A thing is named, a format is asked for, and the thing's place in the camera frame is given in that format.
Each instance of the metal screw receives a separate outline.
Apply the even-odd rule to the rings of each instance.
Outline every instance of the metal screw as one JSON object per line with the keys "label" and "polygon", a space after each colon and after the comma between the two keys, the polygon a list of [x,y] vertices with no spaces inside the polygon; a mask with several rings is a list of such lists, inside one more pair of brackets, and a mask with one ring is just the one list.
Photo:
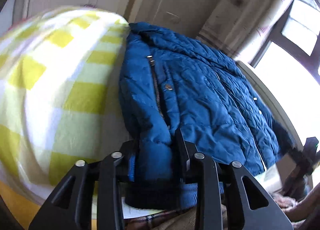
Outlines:
{"label": "metal screw", "polygon": [[83,167],[83,166],[85,165],[85,161],[84,161],[84,160],[79,160],[79,161],[77,161],[77,162],[75,163],[75,165],[76,165],[77,167]]}
{"label": "metal screw", "polygon": [[204,159],[204,154],[203,153],[195,153],[195,158],[198,160]]}
{"label": "metal screw", "polygon": [[114,159],[119,159],[122,157],[122,153],[121,152],[114,152],[111,154],[111,157]]}
{"label": "metal screw", "polygon": [[233,161],[232,166],[234,166],[235,168],[240,168],[242,166],[242,164],[239,161]]}
{"label": "metal screw", "polygon": [[173,90],[173,88],[172,88],[169,84],[166,84],[164,87],[165,87],[165,89],[167,89],[167,90]]}

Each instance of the window pane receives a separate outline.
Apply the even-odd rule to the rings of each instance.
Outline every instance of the window pane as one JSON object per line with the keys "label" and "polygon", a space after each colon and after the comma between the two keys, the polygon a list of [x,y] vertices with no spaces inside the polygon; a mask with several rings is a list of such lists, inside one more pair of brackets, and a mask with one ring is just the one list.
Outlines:
{"label": "window pane", "polygon": [[[320,140],[320,85],[312,75],[275,43],[255,71],[287,113],[302,144],[307,137]],[[313,181],[314,185],[320,182],[319,170],[313,174]]]}
{"label": "window pane", "polygon": [[320,31],[320,12],[306,3],[294,0],[290,17],[312,30],[316,35]]}
{"label": "window pane", "polygon": [[309,56],[317,41],[317,35],[292,18],[287,20],[282,34],[303,49]]}

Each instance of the black device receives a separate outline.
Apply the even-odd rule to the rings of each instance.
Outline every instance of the black device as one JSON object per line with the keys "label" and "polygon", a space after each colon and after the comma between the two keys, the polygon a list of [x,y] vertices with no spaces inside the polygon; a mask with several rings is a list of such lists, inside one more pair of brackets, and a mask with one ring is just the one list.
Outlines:
{"label": "black device", "polygon": [[[226,196],[229,230],[292,230],[292,224],[271,196],[238,161],[216,163],[183,140],[180,129],[175,143],[181,164],[181,179],[197,183],[195,230],[222,230],[219,182]],[[77,161],[44,202],[29,230],[91,229],[91,206],[95,181],[99,181],[97,228],[123,230],[124,220],[119,182],[130,182],[129,163],[137,142],[122,144],[95,163]]]}

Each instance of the zipper pull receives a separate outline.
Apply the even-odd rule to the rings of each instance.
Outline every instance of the zipper pull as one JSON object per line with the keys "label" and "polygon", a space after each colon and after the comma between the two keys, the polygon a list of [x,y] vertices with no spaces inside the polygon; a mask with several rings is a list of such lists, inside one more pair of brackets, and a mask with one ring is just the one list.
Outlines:
{"label": "zipper pull", "polygon": [[147,56],[147,59],[149,60],[151,66],[155,65],[155,60],[153,59],[153,56]]}

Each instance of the window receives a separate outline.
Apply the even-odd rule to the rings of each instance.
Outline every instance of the window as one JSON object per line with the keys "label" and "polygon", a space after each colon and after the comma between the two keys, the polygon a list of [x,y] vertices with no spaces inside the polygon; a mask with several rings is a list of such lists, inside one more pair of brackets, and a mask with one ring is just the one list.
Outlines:
{"label": "window", "polygon": [[[287,113],[302,144],[308,137],[320,140],[319,32],[320,9],[314,0],[294,0],[251,63]],[[318,168],[313,185],[319,182]]]}

